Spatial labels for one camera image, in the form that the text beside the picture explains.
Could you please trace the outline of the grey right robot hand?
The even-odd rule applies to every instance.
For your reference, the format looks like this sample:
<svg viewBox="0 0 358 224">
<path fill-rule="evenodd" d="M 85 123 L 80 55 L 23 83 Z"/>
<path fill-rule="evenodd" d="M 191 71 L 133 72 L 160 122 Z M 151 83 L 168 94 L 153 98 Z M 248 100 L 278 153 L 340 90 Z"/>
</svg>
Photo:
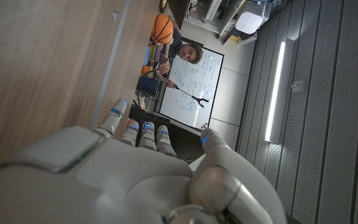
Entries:
<svg viewBox="0 0 358 224">
<path fill-rule="evenodd" d="M 0 223 L 287 222 L 270 182 L 211 128 L 197 167 L 177 158 L 166 126 L 132 122 L 114 139 L 126 107 L 0 163 Z"/>
</svg>

